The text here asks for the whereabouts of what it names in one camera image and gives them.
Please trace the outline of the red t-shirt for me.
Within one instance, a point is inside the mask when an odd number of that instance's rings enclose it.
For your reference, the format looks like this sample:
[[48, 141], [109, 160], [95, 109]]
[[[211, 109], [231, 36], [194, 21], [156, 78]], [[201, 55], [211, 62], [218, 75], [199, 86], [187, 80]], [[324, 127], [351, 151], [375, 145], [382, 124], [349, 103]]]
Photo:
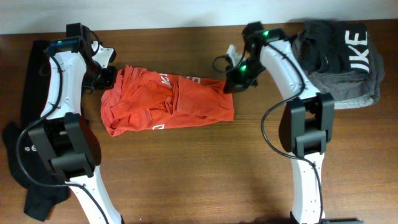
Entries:
[[126, 131], [205, 126], [234, 119], [224, 80], [125, 66], [101, 98], [101, 119], [112, 137]]

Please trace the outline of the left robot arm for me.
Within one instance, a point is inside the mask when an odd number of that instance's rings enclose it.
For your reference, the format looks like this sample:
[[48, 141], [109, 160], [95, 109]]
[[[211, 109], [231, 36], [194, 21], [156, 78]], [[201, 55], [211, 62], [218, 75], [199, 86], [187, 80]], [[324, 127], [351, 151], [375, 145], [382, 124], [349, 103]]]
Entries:
[[23, 167], [31, 183], [46, 188], [72, 190], [90, 223], [123, 223], [101, 177], [101, 146], [81, 112], [85, 90], [112, 89], [117, 70], [114, 48], [103, 47], [96, 34], [82, 23], [68, 24], [63, 39], [45, 49], [50, 83], [40, 118], [28, 125], [17, 140], [29, 136], [45, 169], [58, 183], [39, 182]]

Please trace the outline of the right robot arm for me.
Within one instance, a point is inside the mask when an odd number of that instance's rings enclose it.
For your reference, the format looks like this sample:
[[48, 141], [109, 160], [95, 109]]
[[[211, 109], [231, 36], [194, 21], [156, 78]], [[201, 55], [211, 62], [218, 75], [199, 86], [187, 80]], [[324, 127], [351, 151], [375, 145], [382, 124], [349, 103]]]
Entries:
[[[295, 58], [291, 38], [281, 28], [265, 29], [261, 22], [251, 22], [243, 29], [242, 38], [241, 54], [230, 45], [223, 55], [229, 62], [223, 91], [245, 91], [258, 84], [263, 71], [270, 73], [282, 101], [262, 116], [261, 133], [273, 151], [292, 163], [294, 201], [290, 222], [331, 223], [323, 204], [322, 165], [332, 137], [335, 101], [308, 79]], [[265, 130], [266, 118], [280, 106], [284, 107], [279, 124], [282, 149], [271, 143]]]

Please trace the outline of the black folded shirt white letters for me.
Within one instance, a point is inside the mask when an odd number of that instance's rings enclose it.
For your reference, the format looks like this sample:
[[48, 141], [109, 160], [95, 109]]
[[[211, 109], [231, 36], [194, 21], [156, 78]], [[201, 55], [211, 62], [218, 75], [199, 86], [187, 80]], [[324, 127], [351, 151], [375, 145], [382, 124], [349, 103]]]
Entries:
[[308, 20], [292, 48], [308, 72], [346, 73], [370, 71], [368, 28], [363, 23]]

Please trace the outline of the grey folded garment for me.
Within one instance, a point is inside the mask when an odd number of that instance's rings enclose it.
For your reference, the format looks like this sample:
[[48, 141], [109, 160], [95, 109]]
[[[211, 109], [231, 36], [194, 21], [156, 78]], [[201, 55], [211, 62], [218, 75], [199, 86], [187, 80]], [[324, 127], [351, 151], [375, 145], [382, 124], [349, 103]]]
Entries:
[[368, 34], [370, 71], [368, 73], [317, 73], [304, 70], [308, 79], [322, 93], [331, 93], [339, 110], [367, 107], [381, 97], [381, 82], [385, 76], [381, 54]]

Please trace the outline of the black garment on left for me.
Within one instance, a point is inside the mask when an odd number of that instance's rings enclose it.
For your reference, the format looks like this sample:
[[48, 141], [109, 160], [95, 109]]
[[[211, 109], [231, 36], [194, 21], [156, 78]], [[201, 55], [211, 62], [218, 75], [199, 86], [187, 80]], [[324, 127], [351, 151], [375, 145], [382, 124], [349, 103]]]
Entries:
[[45, 221], [56, 204], [69, 197], [71, 189], [46, 188], [35, 185], [22, 173], [24, 167], [31, 177], [39, 182], [56, 184], [58, 180], [44, 167], [37, 148], [29, 136], [22, 139], [22, 149], [17, 149], [21, 132], [40, 118], [49, 91], [50, 65], [45, 49], [50, 41], [36, 40], [33, 43], [28, 64], [27, 78], [22, 99], [21, 126], [15, 123], [6, 126], [2, 136], [7, 149], [8, 163], [12, 176], [27, 189], [24, 213], [38, 221]]

